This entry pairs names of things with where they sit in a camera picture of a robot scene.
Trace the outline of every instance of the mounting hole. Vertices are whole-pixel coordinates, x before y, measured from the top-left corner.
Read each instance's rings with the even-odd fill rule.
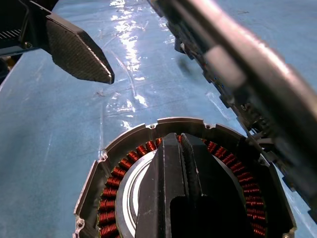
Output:
[[[84,224],[82,222],[77,223],[78,228],[82,228]]]

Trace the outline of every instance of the blue table surface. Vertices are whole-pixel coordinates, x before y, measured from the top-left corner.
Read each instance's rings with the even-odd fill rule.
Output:
[[[317,90],[316,0],[219,0]],[[54,11],[83,28],[116,75],[77,80],[42,50],[26,53],[0,87],[0,237],[66,238],[92,162],[122,132],[163,117],[197,117],[243,133],[201,69],[145,0],[60,0]],[[317,237],[308,206],[283,185],[296,237]]]

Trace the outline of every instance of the blue plastic sheet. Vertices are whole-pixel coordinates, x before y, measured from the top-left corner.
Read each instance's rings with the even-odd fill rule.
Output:
[[[222,0],[316,89],[315,0]],[[92,162],[122,132],[184,116],[243,133],[217,90],[145,0],[60,0],[54,11],[102,48],[115,83],[77,80],[42,50],[26,53],[0,87],[0,237],[66,238]],[[307,205],[286,187],[297,238],[317,237]]]

